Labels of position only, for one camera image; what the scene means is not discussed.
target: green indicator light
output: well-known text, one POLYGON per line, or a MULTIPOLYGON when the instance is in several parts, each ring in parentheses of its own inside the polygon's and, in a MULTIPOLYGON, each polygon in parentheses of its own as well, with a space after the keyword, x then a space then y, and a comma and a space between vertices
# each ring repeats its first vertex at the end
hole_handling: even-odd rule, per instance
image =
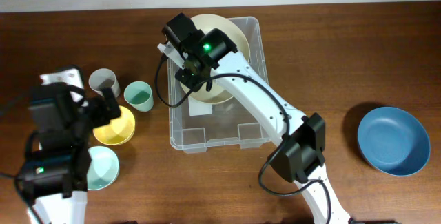
POLYGON ((39 167, 39 168, 37 168, 37 169, 35 170, 35 172, 36 172, 37 174, 43 173, 43 172, 44 172, 44 168, 43 168, 43 167, 39 167))
POLYGON ((208 43, 204 44, 203 48, 205 51, 210 51, 212 49, 212 47, 208 43))

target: wood grain tabletop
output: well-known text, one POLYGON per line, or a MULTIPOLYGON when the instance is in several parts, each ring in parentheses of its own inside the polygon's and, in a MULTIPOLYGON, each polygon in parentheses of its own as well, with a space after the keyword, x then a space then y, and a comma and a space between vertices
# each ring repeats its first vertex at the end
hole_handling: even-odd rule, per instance
MULTIPOLYGON (((327 124, 325 158, 342 206, 359 220, 441 221, 441 2, 357 3, 244 8, 99 10, 0 14, 0 106, 66 65, 85 80, 109 68, 121 89, 153 85, 164 41, 161 28, 179 12, 259 20, 270 85, 307 115, 327 124), (357 147, 361 118, 383 105, 414 115, 431 139, 427 166, 394 177, 369 166, 357 147)), ((167 94, 167 70, 160 74, 167 94)), ((88 96, 96 96, 86 86, 88 96)), ((112 149, 117 180, 88 193, 86 223, 310 223, 302 198, 278 198, 259 188, 257 174, 271 143, 186 154, 169 142, 168 109, 157 96, 147 113, 133 110, 132 140, 112 149)), ((123 97, 118 102, 127 106, 123 97)), ((0 119, 0 171, 17 173, 35 129, 22 101, 0 119)), ((100 145, 90 137, 90 145, 100 145)), ((294 190, 272 169, 264 182, 294 190)), ((0 179, 2 223, 28 223, 12 181, 0 179)))

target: blue plate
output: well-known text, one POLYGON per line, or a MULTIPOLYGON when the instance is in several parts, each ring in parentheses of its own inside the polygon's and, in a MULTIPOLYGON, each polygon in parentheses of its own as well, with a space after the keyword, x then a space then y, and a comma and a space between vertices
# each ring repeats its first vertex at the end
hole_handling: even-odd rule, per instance
POLYGON ((393 107, 377 108, 361 120, 358 146, 375 168, 394 176, 419 172, 429 160, 429 135, 408 112, 393 107))

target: bowl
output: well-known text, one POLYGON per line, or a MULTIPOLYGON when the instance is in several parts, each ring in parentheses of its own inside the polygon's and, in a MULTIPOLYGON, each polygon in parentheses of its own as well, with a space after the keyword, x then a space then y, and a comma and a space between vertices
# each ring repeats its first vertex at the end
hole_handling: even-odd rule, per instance
POLYGON ((128 142, 135 133, 135 117, 126 107, 119 106, 121 116, 110 124, 94 128, 95 138, 104 145, 121 145, 128 142))
POLYGON ((369 164, 394 176, 419 172, 431 151, 429 135, 417 118, 393 107, 377 108, 363 117, 358 146, 369 164))
POLYGON ((101 190, 115 182, 119 173, 116 154, 103 146, 89 148, 89 154, 92 162, 88 170, 88 189, 101 190))
MULTIPOLYGON (((196 28, 202 30, 204 34, 207 34, 214 28, 218 28, 224 32, 237 45, 238 50, 243 53, 245 59, 249 61, 250 49, 247 37, 245 37, 242 30, 229 19, 215 14, 200 14, 192 17, 192 21, 196 28)), ((205 85, 206 83, 202 85, 202 88, 198 92, 193 92, 190 96, 196 101, 210 104, 224 103, 233 98, 228 91, 214 82, 209 92, 205 90, 205 85)), ((181 87, 185 93, 189 91, 189 88, 185 87, 182 83, 181 87)))

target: teal cup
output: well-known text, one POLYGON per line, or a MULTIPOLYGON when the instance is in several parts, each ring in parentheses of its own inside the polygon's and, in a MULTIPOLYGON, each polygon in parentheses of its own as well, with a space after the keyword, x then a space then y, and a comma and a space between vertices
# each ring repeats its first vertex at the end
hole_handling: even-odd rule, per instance
POLYGON ((146 82, 135 81, 129 84, 124 90, 124 99, 141 112, 153 108, 152 88, 146 82))

